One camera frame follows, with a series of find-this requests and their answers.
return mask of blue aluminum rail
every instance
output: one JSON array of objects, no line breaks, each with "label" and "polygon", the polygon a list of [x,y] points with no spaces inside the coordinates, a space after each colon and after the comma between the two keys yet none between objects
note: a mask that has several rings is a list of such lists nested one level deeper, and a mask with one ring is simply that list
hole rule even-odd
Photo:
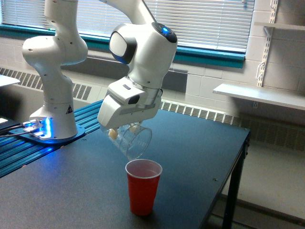
[{"label": "blue aluminum rail", "polygon": [[[76,124],[85,128],[86,134],[100,128],[97,121],[102,101],[80,108],[74,112]],[[60,146],[43,146],[19,137],[0,138],[0,177],[27,165]]]}]

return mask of red solo cup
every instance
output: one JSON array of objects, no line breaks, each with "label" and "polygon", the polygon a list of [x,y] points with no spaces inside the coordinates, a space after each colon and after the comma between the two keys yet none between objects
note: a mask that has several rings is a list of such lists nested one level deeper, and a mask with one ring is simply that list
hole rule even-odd
[{"label": "red solo cup", "polygon": [[126,167],[130,211],[138,216],[147,216],[152,212],[162,167],[157,162],[137,159]]}]

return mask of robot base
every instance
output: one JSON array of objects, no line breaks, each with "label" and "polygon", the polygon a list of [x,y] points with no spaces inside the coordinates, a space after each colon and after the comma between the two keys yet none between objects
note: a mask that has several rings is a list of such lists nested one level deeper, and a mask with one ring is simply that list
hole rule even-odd
[{"label": "robot base", "polygon": [[[48,145],[48,146],[65,146],[68,143],[74,142],[77,139],[83,137],[86,133],[85,133],[85,128],[80,126],[80,125],[76,125],[77,128],[77,134],[73,137],[69,137],[69,138],[65,138],[65,139],[52,139],[52,140],[41,140],[31,134],[24,134],[24,135],[20,135],[20,138],[24,138],[26,140],[38,143],[38,144],[42,144],[42,145]],[[23,128],[19,128],[16,130],[12,130],[9,132],[10,134],[20,134],[20,133],[24,133]]]}]

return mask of window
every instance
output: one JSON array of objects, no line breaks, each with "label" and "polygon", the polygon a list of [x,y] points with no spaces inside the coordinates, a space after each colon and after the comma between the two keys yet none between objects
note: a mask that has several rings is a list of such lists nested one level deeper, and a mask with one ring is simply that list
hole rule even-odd
[{"label": "window", "polygon": [[[171,27],[178,45],[245,53],[254,0],[145,0],[158,22]],[[44,0],[1,0],[4,24],[50,28]],[[118,10],[98,1],[79,0],[77,24],[82,34],[110,36],[130,22]]]}]

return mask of shelf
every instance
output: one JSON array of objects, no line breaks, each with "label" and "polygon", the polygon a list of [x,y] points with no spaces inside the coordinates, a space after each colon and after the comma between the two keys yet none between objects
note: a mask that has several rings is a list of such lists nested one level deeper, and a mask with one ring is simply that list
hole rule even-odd
[{"label": "shelf", "polygon": [[305,95],[281,89],[256,87],[239,83],[223,83],[216,87],[213,92],[240,99],[305,110]]},{"label": "shelf", "polygon": [[282,30],[299,30],[305,31],[305,26],[301,25],[288,25],[288,24],[279,24],[279,23],[265,23],[265,22],[255,22],[254,25],[265,26],[269,28],[276,28]]},{"label": "shelf", "polygon": [[0,75],[0,87],[20,83],[19,80],[8,76]]}]

